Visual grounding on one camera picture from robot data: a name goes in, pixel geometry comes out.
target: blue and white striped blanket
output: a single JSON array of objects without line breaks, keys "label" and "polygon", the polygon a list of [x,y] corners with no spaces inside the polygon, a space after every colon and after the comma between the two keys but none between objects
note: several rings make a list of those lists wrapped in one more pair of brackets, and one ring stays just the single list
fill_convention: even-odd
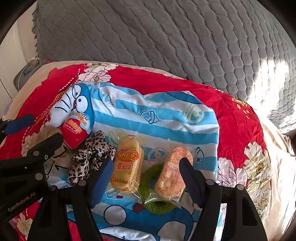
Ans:
[{"label": "blue and white striped blanket", "polygon": [[[217,178],[219,125],[214,111],[188,91],[141,95],[111,83],[78,82],[53,106],[46,125],[59,127],[78,112],[88,114],[92,132],[102,130],[115,147],[120,137],[136,135],[145,151],[143,171],[182,144],[197,154],[195,168],[206,178]],[[93,209],[100,230],[129,240],[187,241],[200,215],[187,192],[181,198],[182,209],[163,215],[145,209],[135,212],[135,204],[128,196],[117,199],[105,194]],[[75,219],[68,211],[69,218]]]}]

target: cartoon character face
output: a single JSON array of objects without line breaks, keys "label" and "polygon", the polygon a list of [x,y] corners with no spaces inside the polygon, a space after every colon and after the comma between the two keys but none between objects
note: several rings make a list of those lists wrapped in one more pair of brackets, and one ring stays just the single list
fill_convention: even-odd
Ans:
[{"label": "cartoon character face", "polygon": [[46,126],[60,127],[71,115],[86,113],[91,119],[91,126],[94,125],[94,110],[91,104],[89,89],[84,83],[77,83],[71,86],[62,98],[50,110],[51,120]]}]

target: black and white spotted fabric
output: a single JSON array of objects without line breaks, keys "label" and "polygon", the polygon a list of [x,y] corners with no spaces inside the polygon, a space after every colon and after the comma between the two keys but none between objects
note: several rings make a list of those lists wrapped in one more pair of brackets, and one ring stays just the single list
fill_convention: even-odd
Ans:
[{"label": "black and white spotted fabric", "polygon": [[42,63],[154,67],[213,86],[296,129],[296,48],[256,0],[38,0]]},{"label": "black and white spotted fabric", "polygon": [[100,168],[104,159],[113,160],[115,149],[105,140],[105,134],[102,131],[94,133],[85,141],[84,149],[76,151],[72,159],[77,164],[70,168],[68,182],[75,185],[80,180],[86,180],[89,175]]}]

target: gray quilted cover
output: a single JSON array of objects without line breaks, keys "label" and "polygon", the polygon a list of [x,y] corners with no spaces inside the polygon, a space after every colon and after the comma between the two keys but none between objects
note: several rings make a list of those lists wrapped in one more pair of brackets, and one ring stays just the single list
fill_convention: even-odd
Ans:
[{"label": "gray quilted cover", "polygon": [[218,88],[296,129],[296,49],[256,0],[38,0],[42,63],[154,67]]}]

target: orange logo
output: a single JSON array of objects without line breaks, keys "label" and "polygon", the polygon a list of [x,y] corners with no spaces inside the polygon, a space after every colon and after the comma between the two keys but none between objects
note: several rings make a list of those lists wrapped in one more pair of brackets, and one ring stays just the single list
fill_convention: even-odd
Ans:
[{"label": "orange logo", "polygon": [[134,149],[124,148],[116,153],[116,158],[119,161],[134,162],[139,159],[139,153],[137,153]]}]

